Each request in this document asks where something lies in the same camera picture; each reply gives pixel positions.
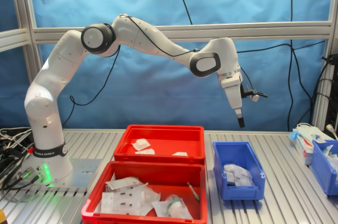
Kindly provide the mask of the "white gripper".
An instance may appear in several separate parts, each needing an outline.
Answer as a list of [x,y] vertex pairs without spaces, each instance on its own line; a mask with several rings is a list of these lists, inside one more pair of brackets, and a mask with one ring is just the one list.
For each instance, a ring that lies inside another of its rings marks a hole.
[[224,74],[218,74],[218,80],[221,88],[225,91],[230,107],[235,110],[240,128],[245,127],[242,114],[242,100],[240,86],[242,83],[242,75],[240,71]]

